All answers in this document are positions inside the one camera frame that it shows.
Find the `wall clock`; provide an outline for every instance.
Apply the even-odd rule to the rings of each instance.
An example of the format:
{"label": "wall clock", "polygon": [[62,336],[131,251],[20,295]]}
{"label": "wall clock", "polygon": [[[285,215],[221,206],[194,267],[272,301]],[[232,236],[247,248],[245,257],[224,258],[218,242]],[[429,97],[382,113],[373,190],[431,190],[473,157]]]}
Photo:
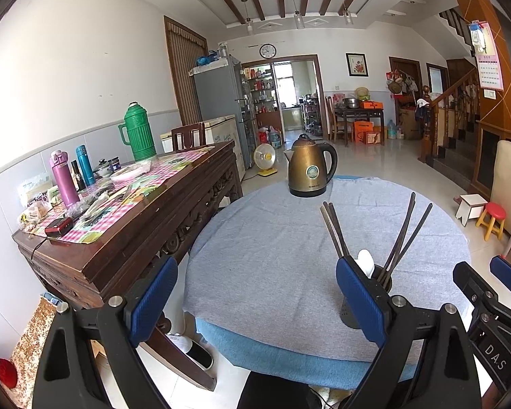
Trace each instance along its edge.
{"label": "wall clock", "polygon": [[259,49],[259,54],[263,57],[263,58],[274,58],[275,55],[276,55],[276,48],[273,46],[273,45],[263,45],[260,47]]}

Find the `pink water bottle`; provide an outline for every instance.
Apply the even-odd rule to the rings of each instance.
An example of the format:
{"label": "pink water bottle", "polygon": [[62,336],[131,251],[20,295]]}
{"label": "pink water bottle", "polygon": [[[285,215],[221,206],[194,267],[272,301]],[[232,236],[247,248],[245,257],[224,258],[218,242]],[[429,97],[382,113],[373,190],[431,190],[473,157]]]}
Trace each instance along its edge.
{"label": "pink water bottle", "polygon": [[70,169],[68,167],[68,154],[62,150],[56,150],[51,153],[51,159],[49,160],[51,168],[53,169],[53,175],[57,181],[59,187],[60,196],[63,198],[64,206],[69,208],[73,204],[79,201],[79,196],[70,175]]}

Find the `red stool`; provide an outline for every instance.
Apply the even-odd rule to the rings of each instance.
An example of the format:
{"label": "red stool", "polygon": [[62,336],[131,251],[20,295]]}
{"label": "red stool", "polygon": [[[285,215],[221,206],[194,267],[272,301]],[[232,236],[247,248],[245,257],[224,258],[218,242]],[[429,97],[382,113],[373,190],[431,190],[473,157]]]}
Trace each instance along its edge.
{"label": "red stool", "polygon": [[[484,217],[486,214],[490,214],[491,220],[487,223],[484,220]],[[497,234],[497,239],[501,240],[501,236],[504,233],[504,224],[505,224],[505,217],[507,216],[504,208],[496,203],[486,203],[486,206],[484,207],[484,211],[477,220],[477,224],[475,226],[479,227],[480,225],[488,227],[488,230],[486,231],[484,235],[484,241],[488,241],[488,239],[491,237],[491,233]],[[494,227],[494,223],[497,220],[497,222],[500,224],[500,227]]]}

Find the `round table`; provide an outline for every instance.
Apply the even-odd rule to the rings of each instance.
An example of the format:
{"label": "round table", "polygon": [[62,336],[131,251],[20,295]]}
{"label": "round table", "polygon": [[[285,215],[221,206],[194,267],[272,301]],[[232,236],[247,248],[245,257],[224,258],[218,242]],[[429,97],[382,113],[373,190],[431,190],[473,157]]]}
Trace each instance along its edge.
{"label": "round table", "polygon": [[[217,214],[189,255],[184,310],[197,329],[234,365],[289,380],[355,388],[377,346],[339,316],[337,254],[320,214],[333,202],[354,256],[368,249],[382,265],[405,218],[411,190],[377,178],[334,179],[315,198],[298,198],[286,182],[262,188]],[[429,200],[420,194],[407,238]],[[435,206],[393,273],[390,295],[414,306],[439,309],[470,303],[452,280],[470,262],[467,240]],[[412,375],[421,343],[405,370]]]}

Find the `calendar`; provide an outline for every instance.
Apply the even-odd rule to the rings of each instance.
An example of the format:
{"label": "calendar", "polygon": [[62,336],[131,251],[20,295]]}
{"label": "calendar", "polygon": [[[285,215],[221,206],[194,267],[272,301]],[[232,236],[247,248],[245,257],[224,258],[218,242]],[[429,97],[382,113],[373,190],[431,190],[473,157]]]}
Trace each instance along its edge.
{"label": "calendar", "polygon": [[496,43],[494,42],[491,27],[487,21],[477,21],[472,24],[477,26],[478,35],[482,36],[481,42],[484,45],[484,49],[478,48],[477,43],[474,41],[481,88],[503,90],[504,81],[501,76],[500,60],[497,56]]}

